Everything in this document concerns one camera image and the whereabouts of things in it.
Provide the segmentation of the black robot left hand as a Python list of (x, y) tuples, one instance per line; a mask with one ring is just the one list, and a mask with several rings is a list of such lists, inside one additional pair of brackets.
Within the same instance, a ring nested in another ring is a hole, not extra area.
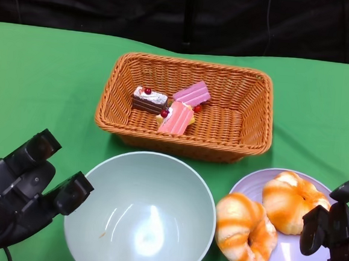
[(48, 159), (60, 149), (53, 134), (43, 130), (0, 158), (0, 249), (28, 239), (57, 215), (70, 215), (94, 190), (77, 172), (43, 193), (56, 172)]

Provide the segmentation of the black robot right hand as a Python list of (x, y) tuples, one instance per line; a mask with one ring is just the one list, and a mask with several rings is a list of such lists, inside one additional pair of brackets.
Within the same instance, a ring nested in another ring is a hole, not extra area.
[(323, 246), (330, 251), (327, 261), (349, 261), (349, 180), (330, 197), (336, 202), (329, 210), (316, 206), (303, 216), (300, 252), (310, 256)]

